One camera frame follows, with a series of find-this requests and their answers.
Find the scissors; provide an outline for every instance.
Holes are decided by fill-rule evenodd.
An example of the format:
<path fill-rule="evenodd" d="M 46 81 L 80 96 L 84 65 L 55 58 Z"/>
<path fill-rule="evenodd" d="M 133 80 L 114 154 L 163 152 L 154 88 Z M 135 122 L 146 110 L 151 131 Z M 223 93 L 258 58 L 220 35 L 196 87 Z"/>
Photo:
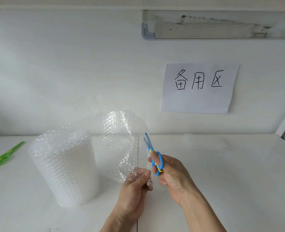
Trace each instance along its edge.
<path fill-rule="evenodd" d="M 6 153 L 2 154 L 0 156 L 0 165 L 4 164 L 5 162 L 7 162 L 10 158 L 10 155 L 15 152 L 17 149 L 19 149 L 19 147 L 21 145 L 23 145 L 25 142 L 22 141 L 20 142 L 18 145 L 15 145 L 13 148 L 11 148 L 9 151 L 7 151 Z"/>
<path fill-rule="evenodd" d="M 150 141 L 150 139 L 149 139 L 147 133 L 145 133 L 145 135 L 146 135 L 148 141 L 147 141 L 145 138 L 143 138 L 143 139 L 144 139 L 144 141 L 145 141 L 145 144 L 147 145 L 148 152 L 151 154 L 151 152 L 154 151 L 154 149 L 153 149 L 153 147 L 152 147 L 151 141 Z M 163 161 L 163 157 L 162 157 L 161 153 L 158 152 L 158 151 L 157 151 L 156 153 L 159 155 L 161 165 L 158 166 L 158 165 L 154 162 L 154 160 L 152 159 L 152 157 L 151 157 L 151 161 L 152 161 L 152 167 L 153 167 L 154 165 L 156 165 L 156 167 L 157 167 L 157 169 L 158 169 L 157 173 L 155 173 L 154 175 L 158 176 L 158 175 L 160 175 L 160 174 L 163 172 L 164 161 Z"/>

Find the handwritten sign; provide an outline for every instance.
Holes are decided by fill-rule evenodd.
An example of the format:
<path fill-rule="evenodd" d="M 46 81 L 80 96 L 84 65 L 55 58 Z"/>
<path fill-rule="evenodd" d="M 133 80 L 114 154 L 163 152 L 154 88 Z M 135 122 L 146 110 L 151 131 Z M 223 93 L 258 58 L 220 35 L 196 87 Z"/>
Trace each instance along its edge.
<path fill-rule="evenodd" d="M 166 64 L 162 111 L 227 113 L 239 65 Z"/>

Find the white desk surface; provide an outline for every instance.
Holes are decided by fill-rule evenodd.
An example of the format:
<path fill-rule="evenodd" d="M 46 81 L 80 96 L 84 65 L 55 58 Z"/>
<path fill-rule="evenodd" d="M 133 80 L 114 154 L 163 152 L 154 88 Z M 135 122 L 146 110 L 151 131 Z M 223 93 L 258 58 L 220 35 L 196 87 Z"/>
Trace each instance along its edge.
<path fill-rule="evenodd" d="M 284 140 L 276 135 L 150 138 L 157 151 L 184 163 L 228 231 L 285 231 Z M 0 231 L 99 231 L 121 184 L 101 178 L 102 193 L 96 199 L 76 208 L 59 206 L 27 154 L 33 139 L 0 137 L 0 154 L 27 142 L 0 166 Z M 138 231 L 188 231 L 182 210 L 154 181 Z"/>

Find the white table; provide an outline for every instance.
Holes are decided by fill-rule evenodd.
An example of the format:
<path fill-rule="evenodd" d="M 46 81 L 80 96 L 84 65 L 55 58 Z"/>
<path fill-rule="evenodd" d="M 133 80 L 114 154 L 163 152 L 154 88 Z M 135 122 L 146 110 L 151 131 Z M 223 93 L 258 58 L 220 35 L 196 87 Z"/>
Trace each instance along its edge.
<path fill-rule="evenodd" d="M 285 141 L 276 135 L 151 135 L 153 147 L 180 159 L 228 231 L 285 231 Z M 121 184 L 101 178 L 89 203 L 59 206 L 27 154 L 30 136 L 0 137 L 0 154 L 24 140 L 0 167 L 0 231 L 99 231 Z M 145 161 L 139 150 L 139 163 Z M 183 212 L 155 182 L 138 231 L 188 231 Z"/>

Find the chinese character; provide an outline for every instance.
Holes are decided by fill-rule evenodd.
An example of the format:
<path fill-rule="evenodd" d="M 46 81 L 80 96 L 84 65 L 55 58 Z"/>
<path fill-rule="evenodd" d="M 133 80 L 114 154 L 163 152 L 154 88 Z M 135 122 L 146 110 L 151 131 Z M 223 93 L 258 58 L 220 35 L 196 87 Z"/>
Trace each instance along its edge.
<path fill-rule="evenodd" d="M 187 78 L 185 78 L 182 74 L 185 72 L 185 70 L 182 70 L 178 73 L 178 76 L 175 78 L 175 80 L 177 80 L 177 78 L 179 76 L 183 77 L 185 80 L 188 80 Z M 176 83 L 176 86 L 177 86 L 177 90 L 180 90 L 180 89 L 185 89 L 185 84 L 186 84 L 186 81 L 185 80 L 177 80 L 175 81 Z"/>
<path fill-rule="evenodd" d="M 203 72 L 197 72 L 194 74 L 194 81 L 192 85 L 192 89 L 194 86 L 194 83 L 197 83 L 197 89 L 202 89 L 204 86 L 204 79 L 205 79 L 205 74 Z"/>
<path fill-rule="evenodd" d="M 212 87 L 222 87 L 222 85 L 219 84 L 219 79 L 220 79 L 221 75 L 219 77 L 217 77 L 217 72 L 222 72 L 222 71 L 224 71 L 224 70 L 215 72 L 215 77 L 213 78 L 212 85 L 211 85 Z"/>

